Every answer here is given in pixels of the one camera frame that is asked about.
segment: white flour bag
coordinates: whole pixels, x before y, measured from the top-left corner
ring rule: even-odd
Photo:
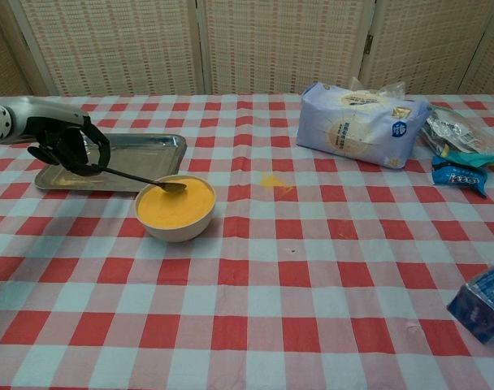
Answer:
[[[430,113],[426,102],[317,83],[301,97],[297,144],[402,168]]]

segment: spilled yellow powder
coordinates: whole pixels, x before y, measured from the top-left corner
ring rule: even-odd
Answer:
[[[274,175],[267,175],[267,174],[263,174],[262,181],[260,181],[260,185],[267,191],[271,191],[275,187],[280,187],[284,189],[284,193],[287,193],[288,191],[293,189],[292,185],[285,183],[284,181],[278,179]]]
[[[148,190],[137,207],[142,222],[154,228],[181,228],[209,212],[215,195],[203,182],[197,179],[170,181],[183,183],[187,187],[182,193],[167,193],[159,187]]]
[[[55,184],[57,185],[73,185],[73,184],[86,184],[87,182],[90,183],[102,183],[103,180],[95,180],[94,178],[84,178],[84,177],[59,177],[56,181]]]

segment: robotic arm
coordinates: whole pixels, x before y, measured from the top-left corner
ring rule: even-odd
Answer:
[[[98,164],[89,164],[81,133],[97,145]],[[35,141],[32,156],[80,176],[96,175],[110,161],[110,142],[85,111],[36,97],[0,97],[0,144]]]

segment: red and white checkered tablecloth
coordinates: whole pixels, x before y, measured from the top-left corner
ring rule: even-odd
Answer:
[[[494,132],[493,96],[424,98]],[[218,202],[167,245],[132,196],[42,192],[0,145],[0,386],[494,388],[494,342],[445,308],[494,263],[494,172],[482,199],[433,186],[420,141],[403,171],[298,147],[290,94],[54,100],[184,136]]]

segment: plastic bag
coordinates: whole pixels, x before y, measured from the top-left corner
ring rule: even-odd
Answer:
[[[352,81],[350,81],[349,88],[352,91],[367,91],[369,93],[373,93],[379,96],[384,96],[386,98],[395,98],[395,99],[404,100],[406,84],[404,81],[399,81],[398,83],[395,84],[385,85],[383,88],[379,90],[366,89],[358,78],[352,77]]]
[[[431,108],[421,137],[437,155],[470,167],[494,165],[494,136],[453,110]]]
[[[298,145],[390,168],[405,165],[430,114],[426,102],[321,83],[309,87],[301,100]]]

